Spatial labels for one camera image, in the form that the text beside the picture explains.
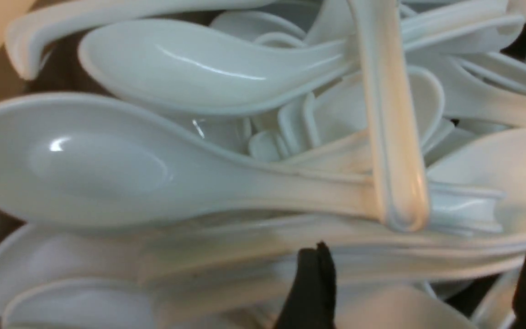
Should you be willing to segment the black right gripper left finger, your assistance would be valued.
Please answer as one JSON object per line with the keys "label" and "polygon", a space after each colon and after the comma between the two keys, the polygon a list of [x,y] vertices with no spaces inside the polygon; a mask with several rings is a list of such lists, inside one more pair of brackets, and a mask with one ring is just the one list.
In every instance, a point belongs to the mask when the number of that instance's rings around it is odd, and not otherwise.
{"label": "black right gripper left finger", "polygon": [[290,292],[274,329],[334,329],[337,273],[327,244],[298,251],[298,266]]}

